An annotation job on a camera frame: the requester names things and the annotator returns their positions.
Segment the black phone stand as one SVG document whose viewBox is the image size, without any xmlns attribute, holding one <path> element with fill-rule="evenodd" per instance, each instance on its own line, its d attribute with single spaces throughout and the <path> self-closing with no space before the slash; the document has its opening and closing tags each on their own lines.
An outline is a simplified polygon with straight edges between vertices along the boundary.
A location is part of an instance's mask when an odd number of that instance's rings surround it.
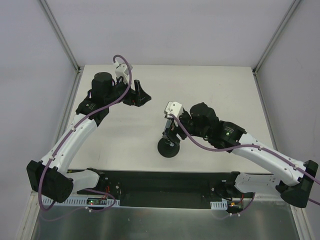
<svg viewBox="0 0 320 240">
<path fill-rule="evenodd" d="M 158 141 L 157 150 L 161 156 L 165 158 L 173 158 L 179 153 L 180 146 L 174 144 L 168 139 L 161 138 Z"/>
</svg>

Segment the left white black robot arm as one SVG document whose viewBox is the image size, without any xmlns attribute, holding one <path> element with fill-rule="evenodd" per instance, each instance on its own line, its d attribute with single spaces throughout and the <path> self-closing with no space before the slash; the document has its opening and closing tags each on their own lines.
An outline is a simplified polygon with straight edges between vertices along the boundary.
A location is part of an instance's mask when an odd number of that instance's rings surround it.
<svg viewBox="0 0 320 240">
<path fill-rule="evenodd" d="M 71 193 L 83 189 L 96 195 L 105 191 L 106 183 L 98 170 L 88 168 L 73 175 L 68 173 L 68 168 L 84 141 L 109 114 L 110 106 L 124 103 L 141 107 L 152 99 L 142 89 L 139 80 L 133 83 L 134 88 L 131 88 L 126 73 L 120 73 L 116 78 L 108 72 L 94 75 L 91 89 L 78 105 L 64 134 L 41 160 L 28 163 L 26 171 L 33 191 L 57 203 L 63 203 Z"/>
</svg>

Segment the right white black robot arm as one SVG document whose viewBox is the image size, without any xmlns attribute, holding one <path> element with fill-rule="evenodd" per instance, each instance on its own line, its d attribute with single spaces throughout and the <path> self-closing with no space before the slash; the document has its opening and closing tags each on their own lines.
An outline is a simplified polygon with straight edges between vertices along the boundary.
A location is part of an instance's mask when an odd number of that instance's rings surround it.
<svg viewBox="0 0 320 240">
<path fill-rule="evenodd" d="M 170 101 L 164 109 L 167 120 L 158 152 L 172 158 L 180 151 L 180 142 L 190 139 L 199 148 L 214 152 L 227 152 L 245 158 L 268 171 L 267 174 L 231 172 L 215 188 L 218 196 L 231 200 L 239 194 L 260 193 L 280 197 L 286 203 L 306 208 L 311 202 L 319 165 L 301 161 L 266 146 L 244 128 L 230 121 L 220 120 L 214 109 L 201 102 L 185 110 L 183 105 Z"/>
</svg>

